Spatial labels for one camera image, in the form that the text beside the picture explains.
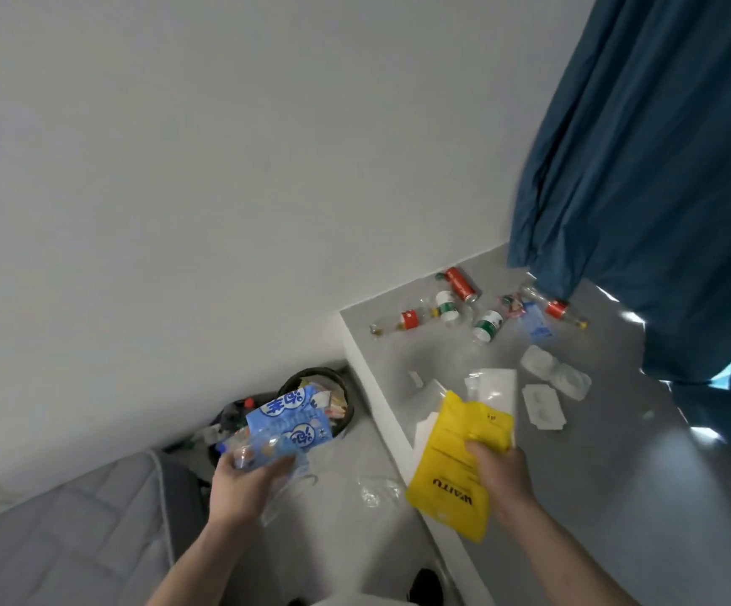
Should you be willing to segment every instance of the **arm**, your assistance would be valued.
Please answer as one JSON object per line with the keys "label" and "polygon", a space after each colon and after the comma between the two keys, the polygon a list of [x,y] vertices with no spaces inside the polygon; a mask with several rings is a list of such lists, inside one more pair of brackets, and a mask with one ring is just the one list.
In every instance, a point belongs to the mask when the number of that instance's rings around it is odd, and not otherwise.
{"label": "arm", "polygon": [[264,509],[272,481],[290,471],[285,457],[250,473],[223,455],[211,485],[209,521],[183,553],[147,606],[210,606],[219,603],[231,570],[242,557]]}
{"label": "arm", "polygon": [[638,606],[539,505],[522,450],[501,456],[477,442],[467,449],[478,460],[495,516],[520,544],[555,606]]}

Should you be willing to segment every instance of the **hand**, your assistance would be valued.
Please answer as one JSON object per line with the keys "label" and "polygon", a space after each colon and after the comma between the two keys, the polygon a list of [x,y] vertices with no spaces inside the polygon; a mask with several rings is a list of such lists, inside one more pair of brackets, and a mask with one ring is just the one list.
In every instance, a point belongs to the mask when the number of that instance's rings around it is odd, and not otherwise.
{"label": "hand", "polygon": [[209,525],[232,529],[258,519],[272,482],[285,476],[293,468],[295,457],[282,457],[245,473],[234,468],[234,456],[219,458],[211,483]]}
{"label": "hand", "polygon": [[539,507],[522,449],[510,448],[501,455],[472,441],[467,442],[467,450],[478,461],[480,484],[488,491],[492,509],[507,530],[512,529],[520,512]]}

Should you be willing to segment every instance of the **plastic lid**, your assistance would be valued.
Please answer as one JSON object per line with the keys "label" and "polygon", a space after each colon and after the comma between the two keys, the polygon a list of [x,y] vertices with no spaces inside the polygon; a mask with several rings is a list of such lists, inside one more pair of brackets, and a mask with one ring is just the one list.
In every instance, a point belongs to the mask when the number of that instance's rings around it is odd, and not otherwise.
{"label": "plastic lid", "polygon": [[480,327],[472,328],[472,335],[475,336],[475,338],[480,340],[482,343],[488,343],[492,341],[492,337],[489,335],[489,332],[487,332],[486,330],[482,330]]}

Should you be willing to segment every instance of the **red can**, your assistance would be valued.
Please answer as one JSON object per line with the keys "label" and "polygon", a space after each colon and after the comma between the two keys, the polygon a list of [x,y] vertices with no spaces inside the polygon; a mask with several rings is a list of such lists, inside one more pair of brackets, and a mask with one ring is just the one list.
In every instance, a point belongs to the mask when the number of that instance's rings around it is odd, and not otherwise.
{"label": "red can", "polygon": [[472,304],[472,302],[478,299],[478,294],[475,293],[472,285],[467,282],[467,279],[463,274],[461,274],[461,270],[457,267],[453,266],[452,268],[445,270],[444,278],[447,279],[448,283],[450,283],[453,291],[455,291],[467,304]]}

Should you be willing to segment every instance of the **gray mattress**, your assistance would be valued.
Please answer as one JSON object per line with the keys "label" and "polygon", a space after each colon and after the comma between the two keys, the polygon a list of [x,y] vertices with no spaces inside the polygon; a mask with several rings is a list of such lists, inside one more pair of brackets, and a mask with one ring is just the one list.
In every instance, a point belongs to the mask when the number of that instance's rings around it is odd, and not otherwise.
{"label": "gray mattress", "polygon": [[0,606],[141,606],[204,523],[188,469],[126,457],[0,515]]}

